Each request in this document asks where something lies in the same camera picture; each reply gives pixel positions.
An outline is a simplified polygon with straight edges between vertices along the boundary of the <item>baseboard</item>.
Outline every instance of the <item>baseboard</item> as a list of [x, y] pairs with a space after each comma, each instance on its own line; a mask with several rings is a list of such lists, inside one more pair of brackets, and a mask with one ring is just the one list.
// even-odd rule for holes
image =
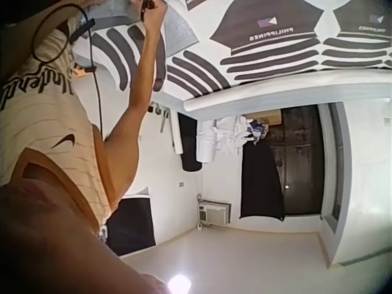
[[387, 254], [387, 253], [390, 253], [390, 252], [392, 252], [392, 247], [386, 247], [386, 248], [383, 248], [381, 250], [375, 251], [373, 253], [366, 254], [366, 255], [364, 255], [362, 257], [354, 258], [354, 259], [348, 260], [346, 262], [339, 262], [339, 264], [341, 266], [349, 266], [349, 265], [353, 265], [353, 264], [358, 263], [358, 262], [364, 262], [365, 260], [369, 260], [369, 259], [372, 259], [374, 257], [380, 256], [380, 255], [383, 255], [383, 254]]
[[185, 232], [182, 232], [182, 233], [178, 234], [177, 236], [174, 236], [174, 237], [172, 237], [172, 238], [170, 238], [170, 239], [168, 239], [168, 240], [166, 240], [166, 241], [164, 241], [162, 243], [159, 243], [158, 245], [155, 245], [153, 247], [149, 247], [149, 248], [146, 248], [146, 249], [143, 249], [143, 250], [139, 250], [139, 251], [136, 251], [136, 252], [133, 252], [133, 253], [130, 253], [130, 254], [122, 255], [122, 256], [120, 256], [120, 259], [125, 259], [125, 258], [132, 258], [133, 259], [136, 256], [137, 257], [142, 256], [145, 253], [148, 253], [148, 252], [152, 251], [153, 249], [158, 249], [158, 248], [160, 248], [162, 246], [166, 246], [166, 245], [168, 245], [168, 244], [170, 244], [170, 243], [172, 243], [174, 241], [177, 241], [178, 239], [180, 239], [183, 236], [189, 234], [191, 231], [193, 231], [195, 229], [196, 229], [195, 227], [194, 228], [190, 228], [189, 230], [186, 230]]
[[326, 268], [328, 268], [328, 269], [334, 268], [336, 266], [336, 264], [332, 264], [331, 263], [330, 258], [328, 256], [328, 252], [326, 251], [326, 247], [325, 247], [324, 241], [323, 241], [323, 239], [320, 236], [320, 233], [317, 233], [316, 235], [317, 235], [318, 243], [320, 244], [320, 248], [321, 248], [321, 252], [323, 254], [323, 258], [324, 258], [324, 261], [325, 261]]
[[265, 235], [314, 235], [317, 234], [318, 232], [269, 232], [269, 231], [258, 231], [258, 230], [248, 230], [246, 228], [235, 228], [235, 227], [229, 227], [229, 226], [223, 226], [223, 225], [210, 225], [208, 226], [210, 228], [222, 228], [222, 229], [227, 229], [227, 230], [237, 230], [237, 231], [243, 231], [243, 232], [248, 232], [248, 233], [261, 233]]

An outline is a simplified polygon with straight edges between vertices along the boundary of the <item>black mat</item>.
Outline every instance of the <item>black mat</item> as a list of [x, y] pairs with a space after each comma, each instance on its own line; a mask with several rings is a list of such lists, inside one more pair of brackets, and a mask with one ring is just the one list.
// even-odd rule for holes
[[118, 256], [156, 245], [149, 198], [122, 199], [107, 228], [107, 245]]

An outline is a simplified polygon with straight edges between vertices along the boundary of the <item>hand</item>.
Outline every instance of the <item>hand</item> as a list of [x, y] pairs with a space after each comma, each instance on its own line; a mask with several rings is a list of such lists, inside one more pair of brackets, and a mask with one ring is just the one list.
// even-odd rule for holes
[[[140, 13], [141, 5], [143, 4], [143, 0], [130, 0], [132, 5], [134, 5]], [[146, 28], [147, 34], [159, 34], [160, 28], [162, 26], [162, 22], [164, 21], [164, 17], [167, 10], [166, 3], [163, 0], [150, 0], [154, 3], [153, 9], [145, 10], [145, 20], [144, 26]]]
[[142, 278], [156, 291], [157, 294], [171, 294], [169, 288], [162, 281], [150, 274], [141, 274]]

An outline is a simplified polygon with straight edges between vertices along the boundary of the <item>floor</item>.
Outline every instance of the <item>floor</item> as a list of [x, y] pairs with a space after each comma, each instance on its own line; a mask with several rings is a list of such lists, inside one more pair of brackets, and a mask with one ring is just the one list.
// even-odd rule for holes
[[380, 285], [391, 265], [390, 256], [382, 255], [327, 269], [316, 235], [227, 228], [194, 230], [124, 261], [166, 282], [187, 277], [188, 294], [365, 294]]

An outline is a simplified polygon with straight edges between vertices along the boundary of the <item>nike logo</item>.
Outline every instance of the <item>nike logo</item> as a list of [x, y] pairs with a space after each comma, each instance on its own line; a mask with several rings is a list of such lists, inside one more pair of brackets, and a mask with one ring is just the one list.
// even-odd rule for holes
[[75, 135], [74, 134], [66, 135], [64, 138], [62, 138], [60, 141], [58, 141], [55, 145], [53, 145], [52, 149], [59, 146], [60, 144], [63, 144], [66, 141], [71, 141], [72, 147], [74, 147], [75, 146]]

